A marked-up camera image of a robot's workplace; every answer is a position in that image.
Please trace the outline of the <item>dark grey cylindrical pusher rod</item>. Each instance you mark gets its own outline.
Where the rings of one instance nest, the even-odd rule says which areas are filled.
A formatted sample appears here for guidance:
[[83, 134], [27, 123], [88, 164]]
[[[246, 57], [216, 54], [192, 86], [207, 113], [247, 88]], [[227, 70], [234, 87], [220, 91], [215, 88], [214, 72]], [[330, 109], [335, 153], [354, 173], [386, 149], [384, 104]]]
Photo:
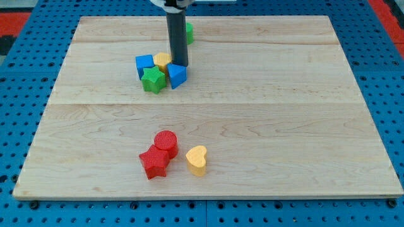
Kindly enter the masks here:
[[172, 63], [187, 67], [186, 12], [182, 10], [179, 13], [167, 13], [166, 19]]

